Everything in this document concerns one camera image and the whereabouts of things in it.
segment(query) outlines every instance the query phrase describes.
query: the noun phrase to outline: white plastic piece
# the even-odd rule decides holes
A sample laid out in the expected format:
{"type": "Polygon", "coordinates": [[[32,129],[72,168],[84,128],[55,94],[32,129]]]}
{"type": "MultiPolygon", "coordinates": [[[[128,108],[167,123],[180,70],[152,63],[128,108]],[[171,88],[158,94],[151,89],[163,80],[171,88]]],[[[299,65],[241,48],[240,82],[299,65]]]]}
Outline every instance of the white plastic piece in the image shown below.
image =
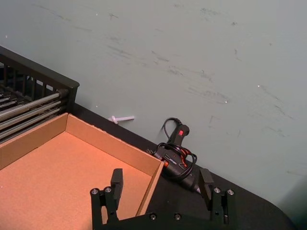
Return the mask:
{"type": "Polygon", "coordinates": [[[125,116],[125,117],[118,117],[118,118],[111,116],[109,118],[109,121],[113,121],[115,124],[118,124],[118,121],[128,121],[128,120],[134,120],[134,116],[125,116]]]}

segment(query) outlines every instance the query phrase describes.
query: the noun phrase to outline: cardboard box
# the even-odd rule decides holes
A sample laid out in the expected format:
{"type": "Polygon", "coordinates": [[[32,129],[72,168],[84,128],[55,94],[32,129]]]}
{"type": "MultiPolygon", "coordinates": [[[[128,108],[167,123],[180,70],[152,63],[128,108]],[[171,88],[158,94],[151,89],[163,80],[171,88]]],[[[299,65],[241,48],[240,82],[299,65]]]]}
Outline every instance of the cardboard box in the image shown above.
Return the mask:
{"type": "Polygon", "coordinates": [[[163,163],[72,115],[1,144],[0,229],[91,230],[90,190],[109,186],[115,168],[124,176],[118,218],[144,214],[163,163]]]}

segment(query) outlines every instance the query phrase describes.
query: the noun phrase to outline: black wire rack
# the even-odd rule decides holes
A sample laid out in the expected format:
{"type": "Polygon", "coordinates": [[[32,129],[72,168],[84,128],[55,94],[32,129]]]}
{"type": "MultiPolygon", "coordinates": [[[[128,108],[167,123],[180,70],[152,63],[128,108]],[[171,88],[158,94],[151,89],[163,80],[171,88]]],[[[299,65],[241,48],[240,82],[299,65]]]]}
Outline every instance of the black wire rack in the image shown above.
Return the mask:
{"type": "Polygon", "coordinates": [[[72,111],[79,83],[0,46],[0,143],[72,111]]]}

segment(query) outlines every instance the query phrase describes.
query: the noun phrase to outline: black table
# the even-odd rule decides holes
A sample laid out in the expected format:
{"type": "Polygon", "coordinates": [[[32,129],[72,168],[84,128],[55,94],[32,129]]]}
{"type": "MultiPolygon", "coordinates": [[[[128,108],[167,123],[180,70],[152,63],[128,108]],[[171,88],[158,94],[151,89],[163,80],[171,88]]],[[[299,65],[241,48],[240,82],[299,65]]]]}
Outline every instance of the black table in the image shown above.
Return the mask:
{"type": "MultiPolygon", "coordinates": [[[[75,104],[73,115],[107,133],[122,139],[144,151],[154,150],[156,145],[107,119],[75,104]]],[[[222,190],[231,188],[236,193],[238,229],[240,230],[295,230],[290,219],[275,205],[259,196],[212,173],[215,184],[222,190]]],[[[209,211],[202,197],[160,177],[147,212],[178,212],[209,219],[209,211]]]]}

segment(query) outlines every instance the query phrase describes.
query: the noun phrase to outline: metal screw head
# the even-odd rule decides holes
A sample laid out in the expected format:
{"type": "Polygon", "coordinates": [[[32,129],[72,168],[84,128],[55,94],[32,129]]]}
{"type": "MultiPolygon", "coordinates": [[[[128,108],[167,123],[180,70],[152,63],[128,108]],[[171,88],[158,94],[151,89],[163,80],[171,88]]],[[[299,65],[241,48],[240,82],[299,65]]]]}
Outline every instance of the metal screw head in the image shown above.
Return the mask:
{"type": "Polygon", "coordinates": [[[151,214],[151,215],[149,216],[149,218],[150,218],[151,220],[155,220],[155,219],[157,219],[157,216],[156,216],[155,214],[151,214]]]}
{"type": "Polygon", "coordinates": [[[179,213],[176,213],[174,215],[175,220],[180,220],[181,219],[181,215],[179,213]]]}
{"type": "Polygon", "coordinates": [[[109,193],[109,192],[111,192],[111,191],[112,191],[112,188],[110,188],[110,187],[108,187],[108,188],[105,189],[105,192],[106,192],[106,193],[109,193]]]}
{"type": "Polygon", "coordinates": [[[235,192],[234,192],[234,191],[232,191],[231,189],[228,189],[228,190],[227,190],[227,193],[228,193],[229,195],[233,195],[233,194],[235,194],[235,192]]]}
{"type": "Polygon", "coordinates": [[[215,191],[216,193],[220,193],[220,192],[221,192],[221,190],[220,190],[218,187],[214,188],[214,191],[215,191]]]}
{"type": "Polygon", "coordinates": [[[99,190],[96,189],[96,188],[94,188],[94,189],[92,190],[92,194],[97,194],[98,192],[99,192],[99,190]]]}

